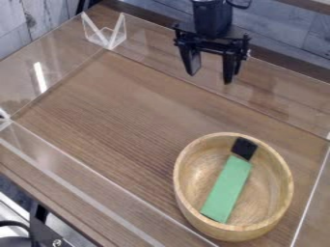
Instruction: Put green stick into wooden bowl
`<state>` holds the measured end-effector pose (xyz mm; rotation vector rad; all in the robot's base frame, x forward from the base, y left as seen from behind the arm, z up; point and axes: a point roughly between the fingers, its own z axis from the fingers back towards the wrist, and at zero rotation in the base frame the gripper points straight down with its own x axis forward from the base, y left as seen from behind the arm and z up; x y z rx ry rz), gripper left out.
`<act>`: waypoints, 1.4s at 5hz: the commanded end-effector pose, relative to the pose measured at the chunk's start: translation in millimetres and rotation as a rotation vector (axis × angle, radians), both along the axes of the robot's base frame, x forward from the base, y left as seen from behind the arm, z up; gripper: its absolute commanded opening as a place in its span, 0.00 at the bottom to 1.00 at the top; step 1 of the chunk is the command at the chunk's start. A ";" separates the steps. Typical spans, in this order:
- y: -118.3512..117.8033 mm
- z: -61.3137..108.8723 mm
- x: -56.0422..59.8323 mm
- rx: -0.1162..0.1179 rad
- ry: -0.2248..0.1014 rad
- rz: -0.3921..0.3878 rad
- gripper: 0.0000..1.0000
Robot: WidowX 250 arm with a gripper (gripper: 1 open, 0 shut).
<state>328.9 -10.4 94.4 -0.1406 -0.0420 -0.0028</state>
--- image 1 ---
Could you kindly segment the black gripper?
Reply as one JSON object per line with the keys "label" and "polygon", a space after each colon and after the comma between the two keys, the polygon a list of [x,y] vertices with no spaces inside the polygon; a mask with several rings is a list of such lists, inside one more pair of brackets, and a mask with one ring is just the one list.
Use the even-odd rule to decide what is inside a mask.
{"label": "black gripper", "polygon": [[174,45],[179,48],[191,76],[202,68],[202,51],[223,56],[223,80],[228,85],[238,75],[240,61],[247,59],[250,42],[247,34],[230,36],[234,9],[248,9],[251,0],[246,4],[238,4],[234,0],[191,0],[191,3],[194,19],[190,23],[180,22],[172,26]]}

